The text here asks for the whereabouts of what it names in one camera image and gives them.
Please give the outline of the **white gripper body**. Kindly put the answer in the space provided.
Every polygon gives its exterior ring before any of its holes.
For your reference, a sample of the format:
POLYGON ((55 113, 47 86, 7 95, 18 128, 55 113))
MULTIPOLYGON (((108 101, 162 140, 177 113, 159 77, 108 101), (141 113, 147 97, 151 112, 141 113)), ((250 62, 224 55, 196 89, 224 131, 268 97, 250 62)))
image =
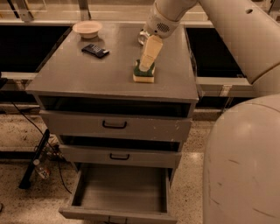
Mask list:
POLYGON ((154 3, 143 30, 149 35, 158 35, 161 39, 166 39, 173 34, 178 25, 179 21, 172 21, 165 17, 154 3))

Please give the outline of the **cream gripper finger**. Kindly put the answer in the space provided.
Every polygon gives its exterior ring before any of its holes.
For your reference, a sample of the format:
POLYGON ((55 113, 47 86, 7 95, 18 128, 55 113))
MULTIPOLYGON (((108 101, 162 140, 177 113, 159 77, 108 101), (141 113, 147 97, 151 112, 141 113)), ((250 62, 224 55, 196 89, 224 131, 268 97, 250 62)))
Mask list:
POLYGON ((163 40, 159 36, 148 37, 143 45, 143 52, 140 58, 139 69, 147 72, 158 57, 163 47, 163 40))

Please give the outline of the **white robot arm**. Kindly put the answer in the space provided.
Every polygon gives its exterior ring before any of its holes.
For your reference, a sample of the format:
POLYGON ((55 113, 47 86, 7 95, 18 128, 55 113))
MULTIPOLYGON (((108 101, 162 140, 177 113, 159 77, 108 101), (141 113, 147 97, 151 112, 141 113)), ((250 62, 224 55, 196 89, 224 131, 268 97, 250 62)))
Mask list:
POLYGON ((203 224, 280 224, 279 24, 252 0, 155 0, 143 28, 177 27, 200 4, 256 97, 213 126, 203 164, 203 224))

